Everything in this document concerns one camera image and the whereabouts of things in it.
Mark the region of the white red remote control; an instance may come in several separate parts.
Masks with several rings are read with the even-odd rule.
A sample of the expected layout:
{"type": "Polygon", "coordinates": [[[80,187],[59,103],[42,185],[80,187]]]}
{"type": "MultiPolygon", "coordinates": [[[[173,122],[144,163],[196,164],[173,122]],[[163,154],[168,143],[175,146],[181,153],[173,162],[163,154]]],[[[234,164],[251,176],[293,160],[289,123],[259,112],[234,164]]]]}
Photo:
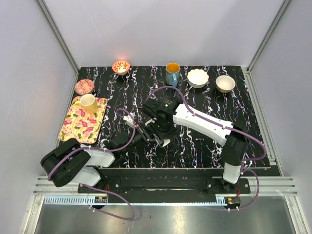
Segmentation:
{"type": "Polygon", "coordinates": [[[156,140],[157,144],[158,144],[160,147],[165,147],[165,146],[167,146],[167,145],[171,142],[170,139],[160,140],[160,139],[156,138],[155,140],[156,140]]]}

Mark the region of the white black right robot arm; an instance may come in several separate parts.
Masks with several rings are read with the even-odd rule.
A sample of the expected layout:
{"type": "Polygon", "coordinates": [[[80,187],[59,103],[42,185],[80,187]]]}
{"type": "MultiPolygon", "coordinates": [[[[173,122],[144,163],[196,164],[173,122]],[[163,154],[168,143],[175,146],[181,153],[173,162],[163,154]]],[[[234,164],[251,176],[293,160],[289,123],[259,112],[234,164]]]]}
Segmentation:
{"type": "Polygon", "coordinates": [[[224,172],[221,181],[216,184],[227,193],[238,190],[241,163],[249,145],[247,138],[236,132],[240,128],[229,121],[186,107],[177,99],[165,102],[148,99],[143,104],[142,111],[150,117],[145,123],[150,134],[149,140],[156,141],[161,147],[170,143],[177,132],[175,125],[188,127],[220,144],[223,147],[221,159],[224,162],[224,172]]]}

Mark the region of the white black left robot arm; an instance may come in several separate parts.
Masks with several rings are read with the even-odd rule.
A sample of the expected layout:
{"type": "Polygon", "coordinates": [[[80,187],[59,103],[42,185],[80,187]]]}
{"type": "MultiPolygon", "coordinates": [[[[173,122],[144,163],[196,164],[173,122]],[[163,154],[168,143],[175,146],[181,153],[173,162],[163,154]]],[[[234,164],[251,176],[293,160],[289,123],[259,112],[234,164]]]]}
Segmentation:
{"type": "Polygon", "coordinates": [[[110,149],[86,146],[71,138],[45,155],[40,164],[48,180],[56,187],[63,187],[70,182],[82,183],[95,193],[100,193],[105,189],[106,182],[97,167],[119,165],[135,146],[154,140],[154,133],[150,123],[137,123],[133,137],[126,132],[116,133],[110,149]]]}

